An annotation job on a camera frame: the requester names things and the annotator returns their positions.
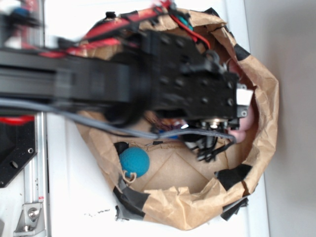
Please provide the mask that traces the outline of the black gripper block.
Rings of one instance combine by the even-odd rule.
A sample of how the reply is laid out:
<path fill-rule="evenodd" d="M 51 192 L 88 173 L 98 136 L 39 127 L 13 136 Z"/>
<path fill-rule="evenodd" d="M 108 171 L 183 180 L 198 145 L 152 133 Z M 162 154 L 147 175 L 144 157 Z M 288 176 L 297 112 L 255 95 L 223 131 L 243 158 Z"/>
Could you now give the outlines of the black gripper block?
<path fill-rule="evenodd" d="M 189 38 L 150 30 L 142 50 L 151 73 L 151 111 L 164 119 L 219 120 L 239 129 L 253 92 L 220 63 L 215 51 L 200 53 Z"/>

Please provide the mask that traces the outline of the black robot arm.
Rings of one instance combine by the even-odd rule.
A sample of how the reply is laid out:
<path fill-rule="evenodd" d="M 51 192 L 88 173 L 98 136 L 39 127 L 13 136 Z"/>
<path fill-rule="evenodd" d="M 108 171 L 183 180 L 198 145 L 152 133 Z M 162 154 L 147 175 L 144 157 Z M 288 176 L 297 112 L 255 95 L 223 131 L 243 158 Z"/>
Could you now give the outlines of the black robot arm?
<path fill-rule="evenodd" d="M 86 110 L 125 127 L 151 111 L 161 119 L 219 120 L 236 128 L 252 96 L 216 52 L 200 53 L 189 38 L 165 32 L 132 35 L 109 60 L 0 52 L 0 110 L 5 115 Z"/>

